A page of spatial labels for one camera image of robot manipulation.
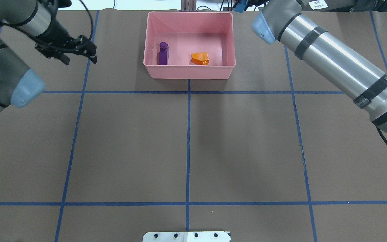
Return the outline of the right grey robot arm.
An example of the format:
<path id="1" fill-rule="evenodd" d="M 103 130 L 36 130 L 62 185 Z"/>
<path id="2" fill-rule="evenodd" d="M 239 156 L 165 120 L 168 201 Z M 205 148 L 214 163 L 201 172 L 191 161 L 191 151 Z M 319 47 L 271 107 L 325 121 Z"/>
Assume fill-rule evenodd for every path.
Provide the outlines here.
<path id="1" fill-rule="evenodd" d="M 251 28 L 268 44 L 279 41 L 370 116 L 387 145 L 387 73 L 305 16 L 312 0 L 271 0 Z"/>

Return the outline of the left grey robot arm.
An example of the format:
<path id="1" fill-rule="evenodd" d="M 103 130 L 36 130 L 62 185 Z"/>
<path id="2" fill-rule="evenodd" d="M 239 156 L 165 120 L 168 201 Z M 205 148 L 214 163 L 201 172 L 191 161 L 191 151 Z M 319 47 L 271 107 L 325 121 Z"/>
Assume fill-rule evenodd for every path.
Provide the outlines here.
<path id="1" fill-rule="evenodd" d="M 46 58 L 68 64 L 66 53 L 74 39 L 56 19 L 69 0 L 0 0 L 0 27 L 8 25 L 25 34 Z M 10 105 L 22 108 L 45 90 L 44 81 L 0 39 L 0 112 Z"/>

